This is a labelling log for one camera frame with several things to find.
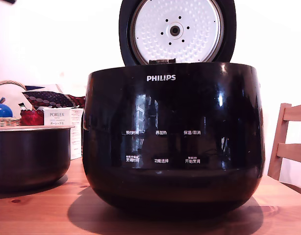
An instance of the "black rice cooker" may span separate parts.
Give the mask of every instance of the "black rice cooker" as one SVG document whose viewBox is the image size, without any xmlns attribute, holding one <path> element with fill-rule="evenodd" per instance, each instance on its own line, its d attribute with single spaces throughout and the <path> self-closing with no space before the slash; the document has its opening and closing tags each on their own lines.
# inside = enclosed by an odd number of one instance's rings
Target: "black rice cooker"
<svg viewBox="0 0 301 235">
<path fill-rule="evenodd" d="M 246 203 L 265 162 L 255 68 L 230 63 L 233 0 L 123 0 L 126 67 L 89 76 L 83 164 L 107 203 L 220 215 Z"/>
</svg>

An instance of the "red cup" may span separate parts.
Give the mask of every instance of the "red cup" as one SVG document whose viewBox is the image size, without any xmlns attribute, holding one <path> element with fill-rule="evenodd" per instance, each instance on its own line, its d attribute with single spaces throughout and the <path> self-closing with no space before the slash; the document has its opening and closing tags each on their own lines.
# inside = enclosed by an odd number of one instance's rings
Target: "red cup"
<svg viewBox="0 0 301 235">
<path fill-rule="evenodd" d="M 44 112 L 40 110 L 21 110 L 21 126 L 43 126 Z"/>
</svg>

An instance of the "white box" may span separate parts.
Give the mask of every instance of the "white box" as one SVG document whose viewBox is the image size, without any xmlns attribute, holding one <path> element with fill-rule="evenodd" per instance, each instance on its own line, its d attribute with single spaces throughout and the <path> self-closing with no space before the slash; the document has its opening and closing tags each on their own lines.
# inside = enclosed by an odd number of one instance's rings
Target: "white box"
<svg viewBox="0 0 301 235">
<path fill-rule="evenodd" d="M 83 109 L 43 108 L 45 126 L 74 126 L 71 128 L 71 160 L 82 157 L 81 121 Z"/>
</svg>

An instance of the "wooden chair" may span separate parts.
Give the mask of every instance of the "wooden chair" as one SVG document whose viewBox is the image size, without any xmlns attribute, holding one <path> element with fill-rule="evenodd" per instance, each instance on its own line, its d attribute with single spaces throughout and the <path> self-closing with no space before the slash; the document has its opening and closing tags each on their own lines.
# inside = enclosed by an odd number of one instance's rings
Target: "wooden chair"
<svg viewBox="0 0 301 235">
<path fill-rule="evenodd" d="M 275 140 L 270 158 L 268 176 L 279 180 L 282 159 L 287 158 L 301 163 L 301 144 L 286 144 L 288 125 L 290 121 L 301 121 L 301 105 L 292 107 L 291 104 L 281 104 Z M 301 188 L 283 183 L 301 193 Z"/>
</svg>

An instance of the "inner lid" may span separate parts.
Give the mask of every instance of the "inner lid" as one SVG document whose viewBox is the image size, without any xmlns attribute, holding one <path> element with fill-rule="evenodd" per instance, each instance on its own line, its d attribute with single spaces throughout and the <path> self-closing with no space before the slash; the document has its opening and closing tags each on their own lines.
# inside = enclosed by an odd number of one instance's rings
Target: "inner lid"
<svg viewBox="0 0 301 235">
<path fill-rule="evenodd" d="M 142 0 L 133 15 L 130 41 L 141 64 L 210 62 L 219 52 L 223 31 L 223 15 L 214 0 Z"/>
</svg>

